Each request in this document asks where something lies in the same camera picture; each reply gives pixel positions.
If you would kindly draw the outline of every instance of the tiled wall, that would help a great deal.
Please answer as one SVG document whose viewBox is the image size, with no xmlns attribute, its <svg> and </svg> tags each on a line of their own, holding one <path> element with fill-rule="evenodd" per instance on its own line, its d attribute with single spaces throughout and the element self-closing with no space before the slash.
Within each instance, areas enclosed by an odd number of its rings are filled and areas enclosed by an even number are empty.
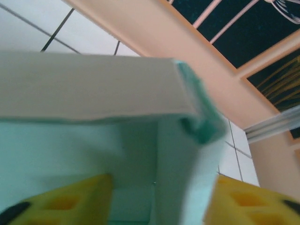
<svg viewBox="0 0 300 225">
<path fill-rule="evenodd" d="M 229 133 L 218 173 L 259 186 L 246 133 L 224 117 Z"/>
<path fill-rule="evenodd" d="M 0 0 L 0 50 L 138 56 L 61 0 Z"/>
<path fill-rule="evenodd" d="M 0 50 L 138 56 L 61 0 L 0 0 Z M 230 133 L 218 173 L 258 185 L 245 132 Z"/>
</svg>

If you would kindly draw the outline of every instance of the peach frame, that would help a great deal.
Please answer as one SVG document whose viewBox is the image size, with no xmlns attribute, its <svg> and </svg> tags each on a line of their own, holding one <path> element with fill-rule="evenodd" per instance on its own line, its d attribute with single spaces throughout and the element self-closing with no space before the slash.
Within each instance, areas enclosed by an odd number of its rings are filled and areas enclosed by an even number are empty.
<svg viewBox="0 0 300 225">
<path fill-rule="evenodd" d="M 256 62 L 259 62 L 264 57 L 269 55 L 270 53 L 276 51 L 277 49 L 280 49 L 282 46 L 286 45 L 288 42 L 290 42 L 292 39 L 294 39 L 296 36 L 300 36 L 300 29 L 295 31 L 294 33 L 290 34 L 286 38 L 279 41 L 277 44 L 273 45 L 266 51 L 262 52 L 261 54 L 257 55 L 250 61 L 246 62 L 244 65 L 240 66 L 239 68 L 234 67 L 233 64 L 231 64 L 228 59 L 225 58 L 200 32 L 196 30 L 196 28 L 193 27 L 192 24 L 190 24 L 186 18 L 184 18 L 168 1 L 166 0 L 158 0 L 166 9 L 171 12 L 173 16 L 175 16 L 181 23 L 183 23 L 196 37 L 203 42 L 208 48 L 214 52 L 214 54 L 222 60 L 222 62 L 229 67 L 234 74 L 239 73 L 240 71 L 244 70 L 245 68 L 250 67 L 251 65 L 255 64 Z"/>
</svg>

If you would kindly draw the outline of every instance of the dark green panel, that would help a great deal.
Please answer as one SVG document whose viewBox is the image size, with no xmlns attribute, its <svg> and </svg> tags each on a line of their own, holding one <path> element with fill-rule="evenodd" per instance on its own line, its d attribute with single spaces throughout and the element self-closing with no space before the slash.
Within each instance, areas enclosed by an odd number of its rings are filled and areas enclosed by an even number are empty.
<svg viewBox="0 0 300 225">
<path fill-rule="evenodd" d="M 213 45 L 238 68 L 299 28 L 271 4 L 260 0 Z"/>
<path fill-rule="evenodd" d="M 296 128 L 294 130 L 291 130 L 291 134 L 292 134 L 293 139 L 300 138 L 300 127 Z"/>
<path fill-rule="evenodd" d="M 212 0 L 174 0 L 173 6 L 193 24 Z"/>
<path fill-rule="evenodd" d="M 198 31 L 210 41 L 251 0 L 222 0 L 198 27 Z"/>
<path fill-rule="evenodd" d="M 300 49 L 247 78 L 280 112 L 300 105 Z M 300 138 L 300 128 L 291 130 Z"/>
</svg>

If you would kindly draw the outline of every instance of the metal rail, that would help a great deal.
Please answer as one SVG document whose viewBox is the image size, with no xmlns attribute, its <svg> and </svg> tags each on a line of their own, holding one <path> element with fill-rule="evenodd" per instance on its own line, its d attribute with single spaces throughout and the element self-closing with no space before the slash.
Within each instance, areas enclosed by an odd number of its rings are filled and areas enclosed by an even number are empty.
<svg viewBox="0 0 300 225">
<path fill-rule="evenodd" d="M 253 125 L 245 131 L 248 142 L 253 143 L 299 127 L 300 105 L 286 110 L 273 118 Z"/>
</svg>

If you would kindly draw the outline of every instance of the peach wall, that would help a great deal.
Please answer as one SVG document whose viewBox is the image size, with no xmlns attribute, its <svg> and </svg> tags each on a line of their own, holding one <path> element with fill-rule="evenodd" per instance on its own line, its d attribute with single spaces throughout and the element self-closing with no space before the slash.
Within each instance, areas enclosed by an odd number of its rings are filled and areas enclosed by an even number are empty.
<svg viewBox="0 0 300 225">
<path fill-rule="evenodd" d="M 300 201 L 300 163 L 286 133 L 250 144 L 257 177 L 262 188 L 290 195 Z"/>
<path fill-rule="evenodd" d="M 204 80 L 218 108 L 242 128 L 269 118 L 274 111 L 243 85 L 240 77 L 300 43 L 298 35 L 235 75 L 191 24 L 175 16 L 175 9 L 166 0 L 67 2 L 143 56 L 186 61 Z"/>
</svg>

